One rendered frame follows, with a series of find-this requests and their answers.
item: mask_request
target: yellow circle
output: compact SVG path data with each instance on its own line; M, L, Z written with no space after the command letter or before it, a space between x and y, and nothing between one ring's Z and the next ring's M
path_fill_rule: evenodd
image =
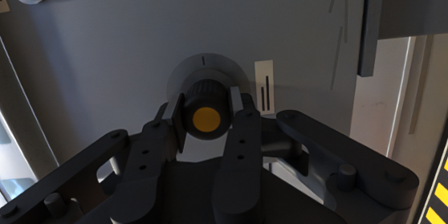
M221 117L212 108L199 108L193 115L193 124L199 131L212 132L221 124Z

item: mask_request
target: label with black lines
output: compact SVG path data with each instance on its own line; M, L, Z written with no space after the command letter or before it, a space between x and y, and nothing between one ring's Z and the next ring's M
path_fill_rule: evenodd
M8 2L6 0L0 0L0 13L10 11L10 7L8 6Z
M255 61L257 109L262 115L275 113L274 108L274 61Z

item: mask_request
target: white label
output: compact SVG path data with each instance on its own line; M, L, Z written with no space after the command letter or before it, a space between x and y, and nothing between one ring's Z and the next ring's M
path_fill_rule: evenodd
M8 2L6 0L0 0L0 13L10 11L10 7L8 6Z
M274 114L273 60L255 62L255 83L257 86L257 109L262 115Z

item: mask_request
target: yellow stripe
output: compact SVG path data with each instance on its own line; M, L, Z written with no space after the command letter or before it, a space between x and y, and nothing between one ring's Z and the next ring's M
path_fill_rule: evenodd
M431 224L446 224L437 214L434 212L432 208L428 209L428 213L426 214L426 218Z
M440 183L438 183L437 185L435 196L437 196L437 198L439 198L443 202L443 204L448 206L448 189L443 187L443 185Z

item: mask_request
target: orange circle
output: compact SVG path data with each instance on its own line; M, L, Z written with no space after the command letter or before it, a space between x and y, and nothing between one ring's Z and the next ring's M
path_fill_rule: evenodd
M199 131L212 132L221 124L221 117L212 108L199 108L193 115L193 124Z

